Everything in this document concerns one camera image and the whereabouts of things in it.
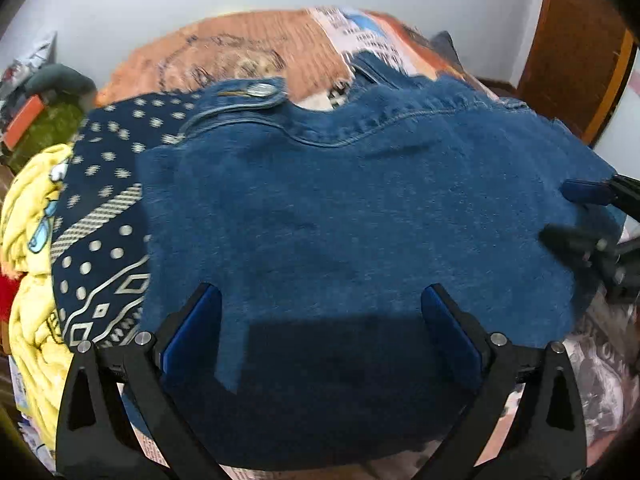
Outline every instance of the wooden furniture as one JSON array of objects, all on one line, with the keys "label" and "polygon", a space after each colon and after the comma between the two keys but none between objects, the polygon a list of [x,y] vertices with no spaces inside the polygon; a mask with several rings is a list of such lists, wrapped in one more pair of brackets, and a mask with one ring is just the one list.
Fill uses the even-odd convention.
[{"label": "wooden furniture", "polygon": [[518,97],[591,144],[622,94],[635,50],[610,0],[543,0]]}]

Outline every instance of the polka dot pattern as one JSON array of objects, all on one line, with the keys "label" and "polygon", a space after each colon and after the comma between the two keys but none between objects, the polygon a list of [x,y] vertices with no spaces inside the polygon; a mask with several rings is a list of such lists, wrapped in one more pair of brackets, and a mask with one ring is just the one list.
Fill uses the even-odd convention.
[{"label": "polka dot pattern", "polygon": [[[140,153],[166,142],[181,142],[180,126],[196,113],[196,99],[190,94],[159,92],[92,110],[76,135],[52,241],[138,183],[136,158]],[[114,346],[136,330],[143,302],[133,309],[127,307],[128,314],[109,326],[148,286],[147,233],[138,202],[72,244],[52,264],[56,306],[67,344],[98,338],[98,346]],[[87,301],[85,311],[79,313]]]}]

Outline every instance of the cartoon character print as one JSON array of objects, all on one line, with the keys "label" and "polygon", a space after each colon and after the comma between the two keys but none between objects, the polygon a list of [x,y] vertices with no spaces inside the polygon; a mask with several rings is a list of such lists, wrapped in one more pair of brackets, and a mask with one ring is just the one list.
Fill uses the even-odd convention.
[{"label": "cartoon character print", "polygon": [[[66,170],[69,166],[69,159],[66,158],[59,164],[56,164],[51,171],[49,171],[49,179],[54,183],[62,183],[66,175]],[[42,218],[36,230],[34,231],[27,247],[33,254],[38,254],[47,245],[47,241],[51,236],[51,230],[53,226],[53,216],[58,207],[58,200],[47,200],[47,205],[44,208]]]},{"label": "cartoon character print", "polygon": [[62,331],[60,330],[58,311],[53,310],[51,314],[49,314],[49,317],[47,317],[46,323],[53,341],[55,341],[59,345],[64,344],[64,340],[62,339]]}]

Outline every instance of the denim jacket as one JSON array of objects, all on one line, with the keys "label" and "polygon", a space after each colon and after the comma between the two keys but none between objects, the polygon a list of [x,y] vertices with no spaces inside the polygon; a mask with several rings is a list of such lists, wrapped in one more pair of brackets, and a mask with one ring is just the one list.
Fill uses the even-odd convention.
[{"label": "denim jacket", "polygon": [[220,462],[300,468],[441,436],[468,400],[440,368],[420,293],[442,283],[486,330],[562,339],[593,297],[540,245],[547,223],[620,234],[564,200],[613,169],[559,122],[463,82],[409,78],[371,54],[331,112],[282,79],[211,86],[172,144],[141,153],[151,239],[142,328],[200,282],[219,341],[164,385]]}]

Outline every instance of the black clamp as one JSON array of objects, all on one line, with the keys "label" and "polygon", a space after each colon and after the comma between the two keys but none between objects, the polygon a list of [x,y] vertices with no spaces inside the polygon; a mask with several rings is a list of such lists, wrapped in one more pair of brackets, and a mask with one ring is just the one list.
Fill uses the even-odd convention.
[{"label": "black clamp", "polygon": [[[640,181],[628,176],[605,182],[567,180],[561,192],[570,202],[613,205],[640,220]],[[548,225],[540,241],[569,268],[596,272],[609,304],[631,304],[640,296],[640,238],[618,244],[581,229]]]},{"label": "black clamp", "polygon": [[[584,419],[562,344],[525,348],[501,333],[487,334],[440,285],[425,289],[421,301],[431,338],[451,375],[477,396],[414,478],[561,480],[584,468]],[[228,480],[160,385],[162,370],[172,359],[179,360],[186,352],[184,345],[192,343],[196,324],[200,328],[202,323],[215,324],[221,302],[220,292],[203,283],[155,335],[141,332],[128,345],[112,348],[97,349],[89,341],[78,345],[58,419],[60,474],[68,480]],[[169,468],[143,454],[117,383],[129,385]],[[494,460],[476,467],[517,383],[526,386],[507,440]]]}]

